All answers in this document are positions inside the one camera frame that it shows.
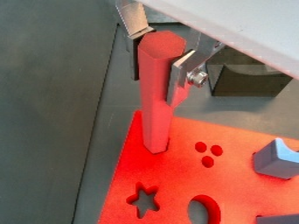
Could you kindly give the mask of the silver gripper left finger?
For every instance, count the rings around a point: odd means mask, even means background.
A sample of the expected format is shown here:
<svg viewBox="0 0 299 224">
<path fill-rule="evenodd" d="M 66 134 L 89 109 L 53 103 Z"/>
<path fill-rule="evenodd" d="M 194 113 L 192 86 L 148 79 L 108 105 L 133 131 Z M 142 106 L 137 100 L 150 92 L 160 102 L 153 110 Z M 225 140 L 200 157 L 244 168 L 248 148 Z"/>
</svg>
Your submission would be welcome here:
<svg viewBox="0 0 299 224">
<path fill-rule="evenodd" d="M 130 78 L 138 80 L 137 45 L 142 36 L 154 29 L 148 25 L 145 9 L 136 0 L 116 0 L 116 12 L 129 53 Z"/>
</svg>

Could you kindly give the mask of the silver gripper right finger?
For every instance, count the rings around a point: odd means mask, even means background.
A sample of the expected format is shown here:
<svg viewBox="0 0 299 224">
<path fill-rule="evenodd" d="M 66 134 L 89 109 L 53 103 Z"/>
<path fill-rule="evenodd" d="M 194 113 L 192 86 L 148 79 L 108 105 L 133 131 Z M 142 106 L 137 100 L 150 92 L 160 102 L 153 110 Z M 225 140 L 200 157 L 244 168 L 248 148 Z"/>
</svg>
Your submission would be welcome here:
<svg viewBox="0 0 299 224">
<path fill-rule="evenodd" d="M 201 88 L 207 83 L 205 62 L 224 46 L 220 41 L 203 32 L 190 29 L 185 53 L 172 63 L 170 67 L 165 97 L 169 106 L 176 107 L 181 103 L 181 100 L 174 99 L 178 88 L 185 89 L 188 84 Z"/>
</svg>

